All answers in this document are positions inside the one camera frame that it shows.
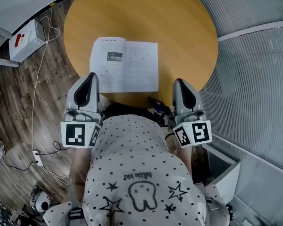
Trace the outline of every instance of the outlet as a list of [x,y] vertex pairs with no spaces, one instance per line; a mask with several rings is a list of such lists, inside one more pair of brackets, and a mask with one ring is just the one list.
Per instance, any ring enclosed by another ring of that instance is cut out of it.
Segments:
[[34,156],[35,160],[37,161],[37,164],[39,166],[43,166],[43,161],[42,161],[41,156],[39,155],[39,151],[37,151],[37,150],[33,151],[33,156]]

